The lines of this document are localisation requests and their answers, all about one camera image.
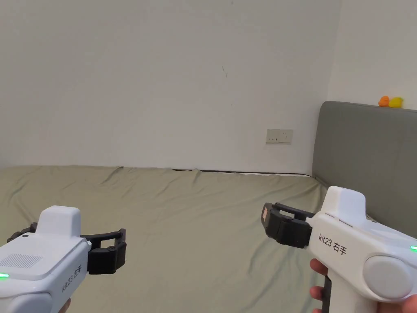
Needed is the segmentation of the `person's right hand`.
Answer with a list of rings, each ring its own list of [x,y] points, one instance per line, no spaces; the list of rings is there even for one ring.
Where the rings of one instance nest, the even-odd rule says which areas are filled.
[[[320,275],[326,276],[328,273],[328,268],[318,261],[317,259],[313,258],[310,260],[310,268],[317,272]],[[310,295],[313,299],[323,301],[324,287],[321,286],[313,286],[310,289]],[[405,299],[401,303],[386,303],[386,302],[379,302],[377,305],[377,313],[416,313],[417,312],[417,295],[412,295]]]

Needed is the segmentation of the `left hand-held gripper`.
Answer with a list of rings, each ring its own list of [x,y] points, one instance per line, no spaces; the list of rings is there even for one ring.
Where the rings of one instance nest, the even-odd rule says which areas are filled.
[[[106,240],[114,243],[101,247]],[[0,248],[0,311],[57,313],[90,275],[125,264],[126,229],[81,236],[78,208],[52,206]]]

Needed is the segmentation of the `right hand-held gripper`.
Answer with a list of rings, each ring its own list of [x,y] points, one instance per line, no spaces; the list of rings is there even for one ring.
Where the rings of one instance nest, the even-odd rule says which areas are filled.
[[[399,303],[417,292],[416,239],[367,219],[359,192],[331,186],[316,215],[265,203],[261,223],[267,237],[307,247],[327,267],[324,313],[375,313],[379,302]]]

